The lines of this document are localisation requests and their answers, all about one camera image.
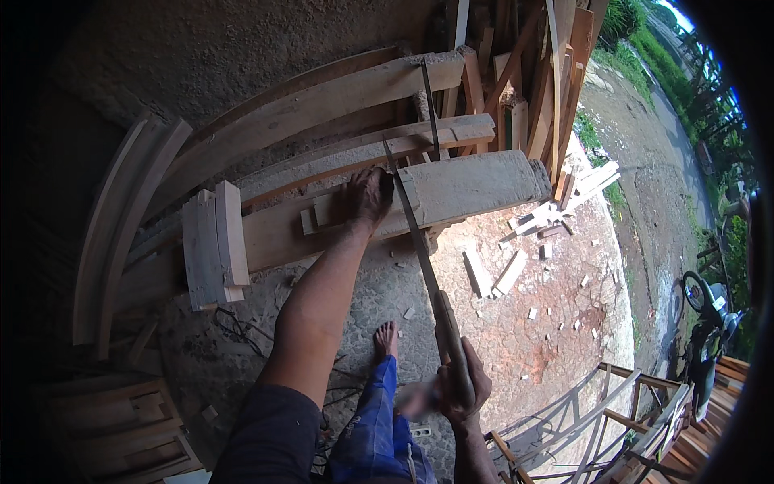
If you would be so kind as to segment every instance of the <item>blue trousers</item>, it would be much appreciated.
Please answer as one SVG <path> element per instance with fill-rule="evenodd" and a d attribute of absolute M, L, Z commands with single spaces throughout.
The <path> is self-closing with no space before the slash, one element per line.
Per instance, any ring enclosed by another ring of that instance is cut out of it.
<path fill-rule="evenodd" d="M 375 477 L 411 481 L 409 460 L 417 484 L 437 484 L 433 467 L 411 438 L 409 422 L 401 415 L 393 417 L 392 400 L 398 385 L 396 365 L 395 357 L 387 355 L 374 368 L 357 411 L 339 435 L 328 459 L 335 484 Z"/>

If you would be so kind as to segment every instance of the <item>motorcycle wheel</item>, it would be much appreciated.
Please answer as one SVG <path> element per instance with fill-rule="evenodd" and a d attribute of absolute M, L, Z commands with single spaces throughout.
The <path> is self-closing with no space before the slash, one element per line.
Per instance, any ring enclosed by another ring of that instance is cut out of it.
<path fill-rule="evenodd" d="M 697 313 L 700 313 L 706 304 L 706 298 L 700 281 L 701 277 L 694 271 L 689 270 L 683 275 L 683 294 L 688 299 L 688 304 Z"/>

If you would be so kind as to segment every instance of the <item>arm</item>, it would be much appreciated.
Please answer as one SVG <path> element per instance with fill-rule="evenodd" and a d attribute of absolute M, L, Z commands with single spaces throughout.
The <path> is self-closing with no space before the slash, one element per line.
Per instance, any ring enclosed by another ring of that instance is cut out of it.
<path fill-rule="evenodd" d="M 345 186 L 352 217 L 338 241 L 304 273 L 285 301 L 259 383 L 287 386 L 322 408 L 354 278 L 368 240 L 392 205 L 392 188 L 392 177 L 381 168 L 353 175 Z"/>
<path fill-rule="evenodd" d="M 451 422 L 457 449 L 454 481 L 496 484 L 497 469 L 489 457 L 478 415 L 478 410 L 491 393 L 491 380 L 484 373 L 484 366 L 467 338 L 462 338 L 462 348 L 467 356 L 467 370 L 476 392 L 473 407 L 465 407 L 455 399 L 454 381 L 450 377 L 449 367 L 441 366 L 438 369 L 440 411 Z"/>

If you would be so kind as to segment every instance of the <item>dirty hand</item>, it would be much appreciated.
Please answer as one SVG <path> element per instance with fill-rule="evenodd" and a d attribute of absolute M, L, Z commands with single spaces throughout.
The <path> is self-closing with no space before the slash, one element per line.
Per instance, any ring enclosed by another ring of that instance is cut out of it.
<path fill-rule="evenodd" d="M 473 389 L 476 393 L 476 400 L 472 407 L 466 407 L 457 399 L 457 389 L 454 379 L 450 374 L 449 366 L 441 366 L 438 369 L 438 383 L 440 384 L 440 412 L 449 419 L 451 427 L 462 427 L 466 425 L 478 426 L 478 410 L 481 405 L 489 398 L 491 394 L 491 379 L 484 373 L 484 366 L 478 359 L 473 345 L 466 337 L 462 338 L 462 349 L 467 358 L 467 371 L 473 381 Z"/>
<path fill-rule="evenodd" d="M 376 230 L 392 206 L 392 175 L 382 168 L 367 168 L 352 175 L 344 185 L 344 196 L 352 207 L 353 220 L 364 219 Z"/>

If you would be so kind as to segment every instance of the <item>saw handle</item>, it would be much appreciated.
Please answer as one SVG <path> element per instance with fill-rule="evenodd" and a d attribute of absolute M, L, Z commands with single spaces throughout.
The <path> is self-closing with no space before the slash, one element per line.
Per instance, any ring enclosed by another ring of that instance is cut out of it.
<path fill-rule="evenodd" d="M 433 311 L 436 318 L 435 334 L 441 365 L 450 367 L 460 402 L 467 406 L 473 406 L 476 401 L 476 392 L 473 388 L 471 374 L 467 370 L 467 356 L 465 350 L 462 349 L 460 329 L 457 326 L 454 309 L 451 308 L 446 291 L 438 291 L 433 305 L 435 306 Z"/>

